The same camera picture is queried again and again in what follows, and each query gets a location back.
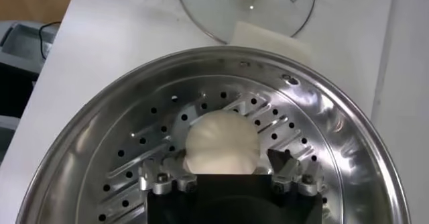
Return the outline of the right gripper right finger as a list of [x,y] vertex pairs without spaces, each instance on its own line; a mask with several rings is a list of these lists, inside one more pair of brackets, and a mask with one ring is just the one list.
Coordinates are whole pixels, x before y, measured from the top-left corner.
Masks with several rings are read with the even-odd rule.
[[322,189],[322,166],[310,159],[301,163],[289,150],[268,149],[267,157],[273,169],[271,185],[276,194],[286,194],[296,188],[304,196],[316,196]]

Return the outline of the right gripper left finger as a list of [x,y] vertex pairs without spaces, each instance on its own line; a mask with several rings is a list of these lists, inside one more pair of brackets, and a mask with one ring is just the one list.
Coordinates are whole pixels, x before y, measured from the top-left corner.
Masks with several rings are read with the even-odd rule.
[[186,151],[158,151],[144,159],[139,167],[139,188],[154,194],[194,192],[197,176],[186,165]]

